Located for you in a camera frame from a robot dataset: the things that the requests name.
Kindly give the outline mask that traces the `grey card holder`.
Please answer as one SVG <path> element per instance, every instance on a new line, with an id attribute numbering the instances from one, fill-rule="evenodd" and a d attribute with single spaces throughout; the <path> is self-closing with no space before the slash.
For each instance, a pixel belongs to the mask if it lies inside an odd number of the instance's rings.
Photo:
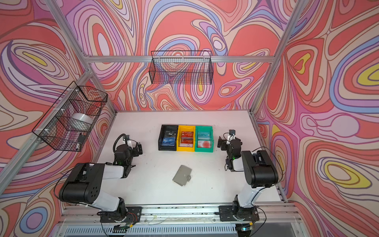
<path id="1" fill-rule="evenodd" d="M 185 186 L 191 180 L 192 169 L 181 165 L 172 181 L 180 186 Z"/>

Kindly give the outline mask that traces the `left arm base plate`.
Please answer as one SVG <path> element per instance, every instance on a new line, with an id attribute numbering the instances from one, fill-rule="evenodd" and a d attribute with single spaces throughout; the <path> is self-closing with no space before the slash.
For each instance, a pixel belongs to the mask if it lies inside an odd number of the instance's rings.
<path id="1" fill-rule="evenodd" d="M 113 212 L 100 211 L 101 223 L 129 223 L 136 224 L 140 222 L 142 214 L 141 206 L 127 206 L 125 210 L 116 210 Z"/>

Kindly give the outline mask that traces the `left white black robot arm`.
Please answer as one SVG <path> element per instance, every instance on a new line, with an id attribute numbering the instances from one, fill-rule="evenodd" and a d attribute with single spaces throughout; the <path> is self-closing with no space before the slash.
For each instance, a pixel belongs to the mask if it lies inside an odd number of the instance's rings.
<path id="1" fill-rule="evenodd" d="M 83 204 L 98 209 L 101 223 L 136 224 L 140 221 L 141 207 L 126 207 L 121 197 L 109 194 L 102 188 L 103 181 L 118 181 L 129 176 L 133 158 L 143 154 L 142 145 L 122 144 L 113 147 L 114 162 L 77 165 L 59 191 L 62 202 Z"/>

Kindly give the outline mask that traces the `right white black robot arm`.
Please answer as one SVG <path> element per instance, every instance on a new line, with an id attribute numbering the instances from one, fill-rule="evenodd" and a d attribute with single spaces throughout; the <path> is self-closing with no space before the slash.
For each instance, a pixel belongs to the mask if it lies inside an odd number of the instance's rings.
<path id="1" fill-rule="evenodd" d="M 234 136 L 228 139 L 219 137 L 217 147 L 227 152 L 225 170 L 244 173 L 246 184 L 231 205 L 220 205 L 215 214 L 219 215 L 222 222 L 258 221 L 255 202 L 264 190 L 279 182 L 271 158 L 265 150 L 243 151 L 242 141 Z"/>

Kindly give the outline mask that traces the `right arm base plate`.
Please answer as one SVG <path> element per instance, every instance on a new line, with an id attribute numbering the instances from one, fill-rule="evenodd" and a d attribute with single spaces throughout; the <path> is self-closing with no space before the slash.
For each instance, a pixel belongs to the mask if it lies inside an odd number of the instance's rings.
<path id="1" fill-rule="evenodd" d="M 215 215 L 219 215 L 222 222 L 249 221 L 254 223 L 260 220 L 255 206 L 243 208 L 235 205 L 221 205 L 218 208 L 219 210 L 215 212 Z"/>

